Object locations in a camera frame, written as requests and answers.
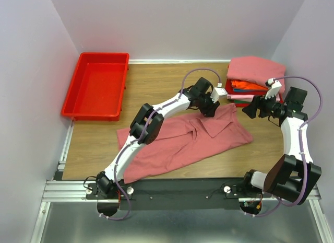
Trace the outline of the pink t-shirt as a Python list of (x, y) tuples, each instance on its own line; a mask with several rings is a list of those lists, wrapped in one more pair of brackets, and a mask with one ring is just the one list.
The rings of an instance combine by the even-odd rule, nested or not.
[(219, 106), (213, 118), (189, 113), (164, 120), (158, 137), (135, 156), (124, 182), (164, 174), (253, 141), (235, 104)]

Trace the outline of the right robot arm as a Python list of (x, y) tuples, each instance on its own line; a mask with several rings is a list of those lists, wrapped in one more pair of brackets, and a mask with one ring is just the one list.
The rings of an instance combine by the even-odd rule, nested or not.
[(301, 205), (321, 176), (308, 151), (308, 116), (302, 111), (307, 91), (291, 87), (284, 102), (255, 96), (243, 112), (251, 119), (277, 118), (283, 135), (283, 155), (268, 173), (250, 170), (240, 184), (244, 196), (251, 197), (261, 189), (287, 201)]

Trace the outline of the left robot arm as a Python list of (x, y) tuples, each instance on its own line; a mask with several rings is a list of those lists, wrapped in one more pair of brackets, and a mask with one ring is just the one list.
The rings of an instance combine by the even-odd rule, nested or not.
[(159, 135), (165, 119), (187, 109), (198, 109), (204, 117), (213, 117), (220, 105), (219, 99), (227, 91), (218, 83), (214, 87), (201, 77), (196, 84), (184, 88), (171, 99), (157, 105), (144, 104), (133, 119), (129, 135), (114, 160), (96, 176), (98, 193), (111, 198), (121, 189), (119, 181), (139, 151), (151, 144)]

